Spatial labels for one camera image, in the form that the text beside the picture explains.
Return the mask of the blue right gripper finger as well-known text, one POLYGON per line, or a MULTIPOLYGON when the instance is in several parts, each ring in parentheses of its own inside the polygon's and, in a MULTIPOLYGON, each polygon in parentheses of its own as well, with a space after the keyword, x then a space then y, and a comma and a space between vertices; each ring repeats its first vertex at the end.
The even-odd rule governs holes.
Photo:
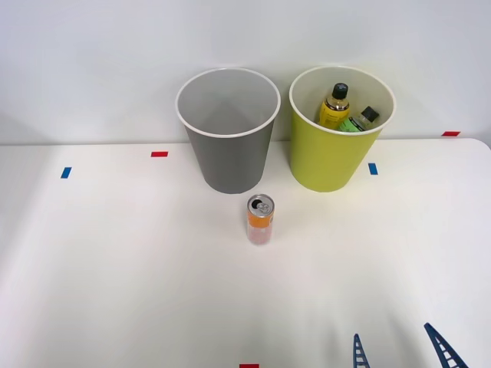
POLYGON ((354 368, 370 368, 367 356, 361 343, 359 335, 356 333, 353 338, 353 367, 354 368))
POLYGON ((468 368, 460 355, 430 323, 425 323, 424 328, 443 368, 468 368))

